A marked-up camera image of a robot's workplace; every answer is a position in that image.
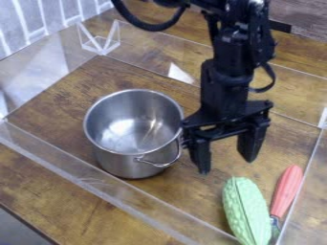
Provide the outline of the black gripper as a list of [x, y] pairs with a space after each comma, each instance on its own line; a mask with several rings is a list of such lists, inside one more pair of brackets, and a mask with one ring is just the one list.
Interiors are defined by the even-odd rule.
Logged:
[[270, 126], [272, 102], [248, 100], [248, 93], [263, 93], [274, 84], [251, 88], [252, 73], [227, 74], [214, 60], [200, 70], [200, 105], [184, 119], [184, 143], [200, 174], [211, 170], [210, 142], [238, 136], [238, 151], [251, 163], [258, 156]]

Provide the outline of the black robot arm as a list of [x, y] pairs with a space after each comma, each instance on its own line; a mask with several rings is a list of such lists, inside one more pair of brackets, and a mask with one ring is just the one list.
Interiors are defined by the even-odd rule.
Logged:
[[178, 8], [187, 4], [202, 8], [214, 48], [214, 57], [200, 66], [200, 106], [183, 120], [184, 148], [198, 170], [211, 170], [211, 143], [235, 136], [236, 149], [252, 162], [270, 126], [268, 100], [250, 100], [274, 85], [252, 88], [254, 70], [260, 67], [271, 78], [268, 64], [276, 43], [271, 35], [268, 0], [155, 0]]

